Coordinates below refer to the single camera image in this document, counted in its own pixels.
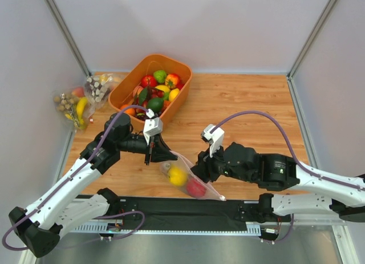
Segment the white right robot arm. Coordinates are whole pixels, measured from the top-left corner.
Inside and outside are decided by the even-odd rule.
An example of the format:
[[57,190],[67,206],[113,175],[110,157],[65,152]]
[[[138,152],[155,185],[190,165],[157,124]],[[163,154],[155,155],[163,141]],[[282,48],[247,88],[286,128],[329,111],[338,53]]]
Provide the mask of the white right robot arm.
[[205,183],[225,176],[267,190],[259,197],[261,216],[336,213],[344,221],[364,222],[364,176],[340,176],[237,143],[214,154],[200,152],[191,170]]

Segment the clear polka dot zip bag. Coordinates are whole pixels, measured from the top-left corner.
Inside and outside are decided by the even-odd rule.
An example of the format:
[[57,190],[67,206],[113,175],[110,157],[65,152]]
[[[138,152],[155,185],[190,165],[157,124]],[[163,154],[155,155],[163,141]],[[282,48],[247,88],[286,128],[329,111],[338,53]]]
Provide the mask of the clear polka dot zip bag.
[[217,200],[217,201],[226,201],[226,197],[221,195],[218,191],[215,190],[215,188],[211,185],[210,182],[208,183],[204,183],[202,180],[200,180],[197,176],[195,176],[192,171],[191,171],[191,167],[193,166],[193,164],[183,155],[172,151],[173,154],[175,154],[178,159],[176,161],[165,161],[162,162],[160,164],[160,172],[168,179],[168,171],[170,169],[170,167],[172,166],[176,166],[179,167],[180,169],[186,171],[187,175],[188,175],[188,180],[186,182],[186,184],[184,186],[175,186],[173,185],[175,188],[177,188],[179,191],[183,192],[184,194],[186,194],[187,196],[190,196],[188,194],[188,192],[186,191],[186,185],[188,183],[188,181],[191,178],[196,179],[200,184],[202,184],[204,187],[206,187],[206,194],[205,196],[203,196],[202,198],[195,198],[198,200]]

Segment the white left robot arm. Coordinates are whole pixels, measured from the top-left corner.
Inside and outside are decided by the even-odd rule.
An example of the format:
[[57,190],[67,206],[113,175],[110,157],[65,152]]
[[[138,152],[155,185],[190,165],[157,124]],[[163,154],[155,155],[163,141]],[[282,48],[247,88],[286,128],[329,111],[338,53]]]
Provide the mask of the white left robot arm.
[[89,184],[101,177],[120,160],[122,152],[145,156],[145,164],[176,161],[177,156],[163,141],[162,121],[152,111],[141,134],[132,132],[126,113],[114,113],[92,142],[80,153],[71,169],[40,199],[26,208],[16,206],[9,213],[10,231],[37,258],[44,257],[73,228],[99,217],[115,218],[118,196],[108,188],[101,189],[78,207],[71,201]]

